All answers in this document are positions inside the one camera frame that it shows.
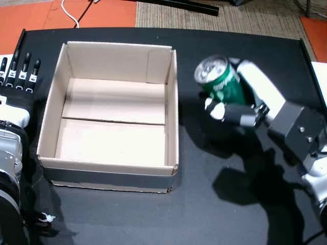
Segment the cardboard box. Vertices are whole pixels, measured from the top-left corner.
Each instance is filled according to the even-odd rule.
[[[63,44],[37,148],[55,185],[168,192],[178,170],[176,52]]]

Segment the black bar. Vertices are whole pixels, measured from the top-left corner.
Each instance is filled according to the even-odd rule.
[[[189,0],[130,0],[138,1],[150,4],[160,4],[173,8],[191,10],[198,13],[209,14],[213,16],[218,16],[219,7],[211,6],[208,4],[195,3]]]

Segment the cable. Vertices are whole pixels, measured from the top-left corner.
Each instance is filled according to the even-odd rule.
[[[88,9],[91,7],[93,3],[93,0],[89,0],[89,4],[87,5],[86,9],[84,10],[84,12],[82,13],[82,15],[78,18],[78,23],[81,21],[81,19],[83,18],[83,16],[86,14],[86,12],[88,11]]]
[[[65,12],[66,15],[68,15],[69,18],[71,18],[76,23],[77,28],[79,28],[80,27],[80,24],[78,24],[78,21],[71,14],[69,14],[67,12],[67,10],[65,9],[65,7],[63,6],[63,3],[64,2],[65,2],[65,0],[62,0],[62,2],[61,2],[61,8],[62,8],[62,10]]]
[[[307,8],[307,5],[305,5],[305,4],[303,4],[303,3],[300,3],[298,0],[295,0],[295,2],[296,2],[298,5],[300,5],[300,6],[302,7],[302,10],[303,10],[303,11],[305,11],[305,9]],[[317,14],[317,15],[319,15],[320,17],[327,19],[327,15],[321,14],[321,13],[319,13],[319,12],[316,12],[316,11],[312,11],[312,10],[310,10],[310,13]]]
[[[40,170],[41,170],[41,176],[39,177],[39,179],[32,185],[32,188],[34,188],[34,186],[36,186],[42,179],[43,179],[43,174],[44,174],[44,172],[43,172],[43,169],[42,169],[42,167],[40,167],[40,165],[39,164],[37,164],[36,165]]]

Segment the green soda can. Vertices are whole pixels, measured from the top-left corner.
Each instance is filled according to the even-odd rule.
[[[240,77],[226,57],[214,55],[201,61],[195,69],[194,78],[213,100],[246,104]]]

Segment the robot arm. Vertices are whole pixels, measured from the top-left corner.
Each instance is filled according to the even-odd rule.
[[[205,100],[205,110],[216,120],[254,128],[268,126],[268,136],[301,169],[312,190],[321,223],[327,230],[327,134],[322,116],[285,100],[274,84],[252,62],[231,58],[237,74],[252,90],[253,105]]]
[[[25,226],[34,223],[50,223],[53,217],[35,211],[20,209],[20,176],[23,168],[29,167],[29,142],[25,128],[33,110],[33,90],[37,81],[40,60],[38,59],[27,79],[31,54],[27,53],[19,73],[16,68],[19,52],[15,52],[7,79],[4,70],[7,59],[0,68],[0,243],[28,244]]]

